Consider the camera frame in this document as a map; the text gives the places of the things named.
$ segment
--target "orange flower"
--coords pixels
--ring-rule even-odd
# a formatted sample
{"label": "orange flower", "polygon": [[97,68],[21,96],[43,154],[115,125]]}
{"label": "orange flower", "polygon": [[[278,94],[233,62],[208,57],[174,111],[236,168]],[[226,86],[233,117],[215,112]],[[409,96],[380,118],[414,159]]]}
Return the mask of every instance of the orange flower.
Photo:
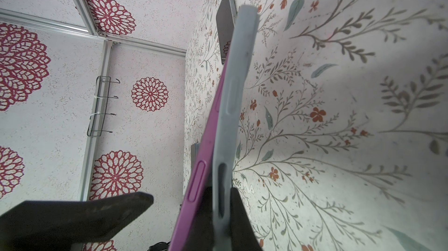
{"label": "orange flower", "polygon": [[302,251],[314,251],[314,249],[311,247],[310,244],[308,244],[308,247],[302,245]]}
{"label": "orange flower", "polygon": [[251,105],[250,105],[250,109],[255,110],[255,107],[257,107],[257,100],[254,99],[253,101],[251,101]]}
{"label": "orange flower", "polygon": [[288,4],[288,2],[286,0],[282,0],[282,2],[280,3],[280,9],[284,9],[286,7],[286,4]]}
{"label": "orange flower", "polygon": [[325,116],[325,115],[327,115],[327,112],[325,112],[325,110],[319,111],[319,109],[317,107],[313,108],[313,112],[311,112],[311,114],[310,114],[311,118],[313,118],[313,122],[317,122],[317,121],[323,122],[322,116]]}
{"label": "orange flower", "polygon": [[319,5],[319,0],[316,0],[315,2],[313,1],[313,3],[311,3],[311,9],[308,12],[311,13],[313,10],[316,11],[317,5]]}
{"label": "orange flower", "polygon": [[278,172],[279,171],[277,169],[274,169],[272,167],[271,172],[269,173],[269,177],[272,178],[272,180],[277,181],[277,179],[279,178]]}

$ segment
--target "metal hook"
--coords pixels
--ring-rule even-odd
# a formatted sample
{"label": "metal hook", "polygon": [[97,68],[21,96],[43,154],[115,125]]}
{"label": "metal hook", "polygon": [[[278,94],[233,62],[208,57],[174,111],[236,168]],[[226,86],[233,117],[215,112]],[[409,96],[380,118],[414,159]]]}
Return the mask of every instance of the metal hook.
{"label": "metal hook", "polygon": [[93,113],[93,114],[91,114],[90,117],[92,117],[92,116],[94,116],[94,115],[99,115],[99,114],[104,114],[104,115],[114,115],[114,116],[116,116],[116,114],[114,114],[114,113],[99,113],[99,112],[97,112],[97,113]]}
{"label": "metal hook", "polygon": [[99,78],[99,80],[101,82],[109,82],[109,83],[116,83],[116,84],[121,84],[120,80],[118,80],[117,78],[115,78],[115,80],[117,80],[117,82],[111,81],[109,76],[98,76],[97,79]]}
{"label": "metal hook", "polygon": [[93,96],[94,98],[117,98],[118,99],[118,97],[117,96],[113,96],[113,97],[99,97],[99,96]]}

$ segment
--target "floral wallpaper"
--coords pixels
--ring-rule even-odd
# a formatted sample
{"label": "floral wallpaper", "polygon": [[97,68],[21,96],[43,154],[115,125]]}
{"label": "floral wallpaper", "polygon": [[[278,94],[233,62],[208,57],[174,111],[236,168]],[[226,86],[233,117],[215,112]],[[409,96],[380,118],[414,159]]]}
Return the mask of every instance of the floral wallpaper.
{"label": "floral wallpaper", "polygon": [[[204,0],[185,72],[184,191],[221,75]],[[265,250],[448,246],[446,0],[258,7],[233,186]]]}
{"label": "floral wallpaper", "polygon": [[170,240],[182,203],[185,60],[115,45],[109,76],[119,80],[107,106],[116,115],[104,120],[110,132],[99,137],[89,199],[145,192],[155,201],[112,241],[85,250],[148,250]]}

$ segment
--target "white wall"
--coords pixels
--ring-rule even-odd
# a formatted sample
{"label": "white wall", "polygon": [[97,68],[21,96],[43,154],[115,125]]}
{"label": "white wall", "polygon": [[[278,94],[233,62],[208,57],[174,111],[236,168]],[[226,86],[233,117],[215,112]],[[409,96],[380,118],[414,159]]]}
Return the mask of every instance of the white wall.
{"label": "white wall", "polygon": [[20,183],[0,198],[0,213],[24,200],[77,198],[101,59],[102,42],[29,31],[47,46],[51,61],[41,89],[0,111],[0,146],[17,152],[25,165]]}
{"label": "white wall", "polygon": [[[117,250],[147,250],[169,241],[182,203],[185,61],[115,46],[109,75],[121,81],[111,84],[109,92],[119,99],[109,99],[107,111],[117,115],[105,119],[104,130],[113,133],[102,134],[98,155],[121,150],[136,156],[130,168],[137,172],[141,166],[143,174],[124,176],[122,184],[140,183],[138,191],[154,196],[153,206],[115,236],[113,244]],[[159,110],[145,111],[133,103],[133,86],[146,77],[159,79],[167,87],[167,102]],[[112,168],[116,173],[129,169],[120,163]],[[98,172],[93,179],[104,180],[104,175]]]}

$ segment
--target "teal leaf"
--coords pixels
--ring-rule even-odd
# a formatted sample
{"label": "teal leaf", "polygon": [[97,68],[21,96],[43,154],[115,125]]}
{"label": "teal leaf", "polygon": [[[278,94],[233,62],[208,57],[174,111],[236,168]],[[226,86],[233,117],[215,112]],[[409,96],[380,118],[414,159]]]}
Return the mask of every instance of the teal leaf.
{"label": "teal leaf", "polygon": [[305,0],[294,0],[291,3],[291,7],[289,8],[289,13],[288,13],[288,21],[286,21],[286,27],[284,28],[283,31],[285,31],[291,27],[294,19],[297,17],[297,14],[302,9],[303,4],[305,4]]}
{"label": "teal leaf", "polygon": [[324,72],[325,70],[327,70],[328,68],[330,68],[332,66],[337,66],[337,64],[327,63],[327,64],[322,65],[318,69],[314,70],[313,73],[311,73],[311,78],[316,78],[317,76],[321,75],[322,72]]}
{"label": "teal leaf", "polygon": [[241,142],[240,142],[240,144],[237,147],[237,160],[240,159],[240,156],[241,156]]}
{"label": "teal leaf", "polygon": [[274,153],[274,149],[272,149],[271,151],[267,151],[266,155],[264,155],[264,157],[261,159],[261,161],[265,161],[265,160],[272,158],[273,153]]}
{"label": "teal leaf", "polygon": [[398,239],[398,242],[400,242],[401,246],[406,251],[431,251],[431,249],[427,248],[421,243],[418,243],[417,241],[408,237],[406,234],[388,227],[386,228],[395,235],[396,239]]}
{"label": "teal leaf", "polygon": [[266,109],[266,121],[267,121],[267,128],[268,130],[272,129],[272,124],[274,123],[272,121],[271,113],[267,110],[266,106],[264,107]]}

